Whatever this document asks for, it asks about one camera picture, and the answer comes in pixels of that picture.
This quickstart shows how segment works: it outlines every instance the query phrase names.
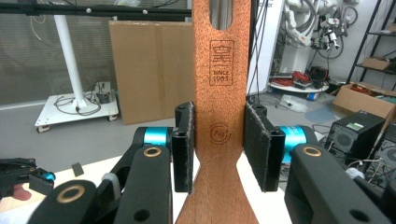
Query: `circular logo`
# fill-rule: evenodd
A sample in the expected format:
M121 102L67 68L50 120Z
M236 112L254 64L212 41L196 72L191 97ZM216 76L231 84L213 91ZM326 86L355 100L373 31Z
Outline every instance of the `circular logo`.
M216 123L210 126L210 139L213 144L225 144L230 140L230 137L231 132L226 124Z

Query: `orange-brown wooden object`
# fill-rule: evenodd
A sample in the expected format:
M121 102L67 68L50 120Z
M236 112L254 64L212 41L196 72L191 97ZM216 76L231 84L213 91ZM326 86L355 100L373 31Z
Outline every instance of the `orange-brown wooden object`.
M258 223L239 178L248 77L250 1L233 0L231 26L209 19L194 0L195 152L201 163L177 223Z

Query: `white pole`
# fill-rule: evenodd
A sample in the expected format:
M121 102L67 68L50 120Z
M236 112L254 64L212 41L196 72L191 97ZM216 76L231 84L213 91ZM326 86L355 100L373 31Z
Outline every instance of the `white pole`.
M62 50L64 51L64 59L66 60L67 71L69 72L70 81L72 82L73 93L76 100L74 105L80 108L87 106L84 93L79 79L76 57L73 51L72 41L70 40L69 28L65 15L54 15L56 29L61 39Z

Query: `black horizontal bar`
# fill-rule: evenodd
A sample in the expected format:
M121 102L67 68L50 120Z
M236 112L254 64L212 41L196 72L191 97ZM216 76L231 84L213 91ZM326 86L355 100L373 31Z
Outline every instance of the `black horizontal bar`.
M156 7L117 7L117 6L70 6L55 4L13 4L0 3L0 13L38 15L76 15L92 17L137 17L144 18L185 18L191 17L190 9Z

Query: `table surface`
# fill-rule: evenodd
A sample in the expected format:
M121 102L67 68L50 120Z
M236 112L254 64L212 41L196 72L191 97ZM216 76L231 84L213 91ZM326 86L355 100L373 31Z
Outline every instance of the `table surface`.
M62 183L73 179L86 179L92 181L96 186L101 182L102 176L111 170L120 157L94 162L84 165L84 175L74 176L73 170L65 170L56 173L55 188ZM277 192L263 193L251 171L248 159L243 153L237 163L238 173L241 178L247 198L260 223L291 223L288 210L284 202L284 192L278 189ZM195 157L194 174L198 172L199 162ZM36 207L44 200L45 195L32 192L29 201L18 201L12 198L5 198L0 202L0 223L27 223L30 215ZM187 197L187 193L175 193L173 191L173 213L174 221L180 213L181 207Z

